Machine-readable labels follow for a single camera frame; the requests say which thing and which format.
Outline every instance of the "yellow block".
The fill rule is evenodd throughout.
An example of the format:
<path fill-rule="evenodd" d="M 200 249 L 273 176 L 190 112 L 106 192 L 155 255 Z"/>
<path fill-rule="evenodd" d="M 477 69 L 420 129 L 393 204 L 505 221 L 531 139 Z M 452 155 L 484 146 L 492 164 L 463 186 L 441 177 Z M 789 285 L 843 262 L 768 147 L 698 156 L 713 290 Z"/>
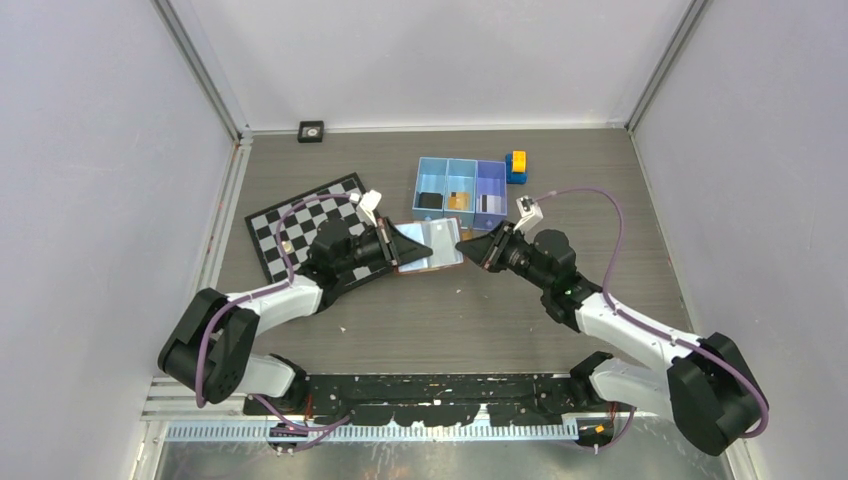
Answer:
<path fill-rule="evenodd" d="M 524 173 L 527 169 L 527 152 L 516 150 L 512 152 L 512 173 Z"/>
<path fill-rule="evenodd" d="M 471 195 L 468 192 L 451 192 L 448 197 L 448 209 L 471 210 Z"/>

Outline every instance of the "white connector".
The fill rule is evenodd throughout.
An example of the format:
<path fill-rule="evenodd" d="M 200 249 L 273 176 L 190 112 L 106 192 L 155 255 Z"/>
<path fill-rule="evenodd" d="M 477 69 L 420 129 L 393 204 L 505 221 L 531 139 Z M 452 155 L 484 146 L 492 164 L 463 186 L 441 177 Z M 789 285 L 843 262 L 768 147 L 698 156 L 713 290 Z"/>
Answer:
<path fill-rule="evenodd" d="M 518 204 L 518 211 L 521 213 L 521 219 L 515 224 L 516 230 L 527 233 L 544 218 L 539 204 L 529 196 L 518 198 L 515 203 Z"/>
<path fill-rule="evenodd" d="M 351 194 L 350 200 L 353 200 L 353 196 L 358 194 Z M 383 195 L 376 190 L 369 190 L 365 192 L 365 195 L 362 195 L 362 198 L 357 198 L 354 203 L 356 203 L 356 210 L 362 214 L 368 221 L 370 225 L 377 225 L 377 219 L 374 217 L 374 210 L 377 209 L 377 204 L 380 203 L 380 199 L 383 198 Z"/>

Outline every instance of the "checkerboard pattern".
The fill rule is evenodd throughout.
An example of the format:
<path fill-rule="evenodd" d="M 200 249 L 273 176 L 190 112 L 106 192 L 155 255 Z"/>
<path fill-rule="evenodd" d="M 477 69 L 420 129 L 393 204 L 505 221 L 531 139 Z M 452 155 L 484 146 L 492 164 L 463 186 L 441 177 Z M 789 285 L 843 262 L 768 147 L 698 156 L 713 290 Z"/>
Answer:
<path fill-rule="evenodd" d="M 286 278 L 286 266 L 280 257 L 280 251 L 274 238 L 280 218 L 292 205 L 301 200 L 308 200 L 327 193 L 359 193 L 361 195 L 365 193 L 365 186 L 362 185 L 362 181 L 356 173 L 351 173 L 245 217 L 247 229 L 256 248 L 256 254 L 259 256 L 259 262 L 262 264 L 262 270 L 265 272 L 265 277 L 269 283 L 276 283 Z M 307 203 L 305 208 L 283 221 L 280 239 L 291 243 L 293 250 L 289 253 L 289 259 L 291 259 L 295 271 L 307 259 L 309 246 L 318 234 L 318 225 L 324 220 L 336 218 L 341 218 L 347 223 L 351 235 L 359 235 L 367 225 L 365 220 L 359 217 L 356 207 L 349 200 L 342 198 L 330 198 L 320 202 Z M 369 267 L 360 267 L 353 270 L 348 278 L 342 280 L 346 287 L 354 288 L 371 280 L 369 277 L 376 273 L 378 272 Z"/>

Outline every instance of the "yellow and blue toy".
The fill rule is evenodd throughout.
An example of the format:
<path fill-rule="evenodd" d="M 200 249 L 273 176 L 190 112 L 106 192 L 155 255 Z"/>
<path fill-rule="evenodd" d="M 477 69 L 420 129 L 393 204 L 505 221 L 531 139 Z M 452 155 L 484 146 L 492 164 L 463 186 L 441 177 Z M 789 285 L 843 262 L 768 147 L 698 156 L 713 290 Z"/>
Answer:
<path fill-rule="evenodd" d="M 527 183 L 527 152 L 515 150 L 506 154 L 506 183 Z"/>

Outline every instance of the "gray wood tabletop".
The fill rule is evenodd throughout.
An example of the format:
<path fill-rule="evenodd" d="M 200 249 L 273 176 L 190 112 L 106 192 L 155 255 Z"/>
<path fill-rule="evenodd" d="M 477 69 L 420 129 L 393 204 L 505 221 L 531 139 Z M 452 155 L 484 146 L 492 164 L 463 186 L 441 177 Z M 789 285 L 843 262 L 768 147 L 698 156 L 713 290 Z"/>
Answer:
<path fill-rule="evenodd" d="M 379 211 L 395 223 L 412 220 L 421 156 L 502 159 L 526 150 L 528 181 L 510 185 L 514 198 L 572 186 L 599 186 L 621 203 L 625 243 L 612 292 L 633 308 L 689 330 L 648 189 L 623 130 L 532 130 L 416 133 L 329 133 L 323 143 L 294 135 L 254 139 L 227 243 L 218 289 L 235 292 L 267 283 L 244 217 L 357 172 L 383 194 Z M 577 266 L 601 282 L 618 223 L 596 194 L 569 194 L 542 204 L 535 230 L 562 230 Z M 430 273 L 391 275 L 343 296 L 327 311 L 272 329 L 254 352 L 290 358 L 313 373 L 565 372 L 596 350 L 619 352 L 546 316 L 540 292 L 510 272 L 465 264 Z"/>

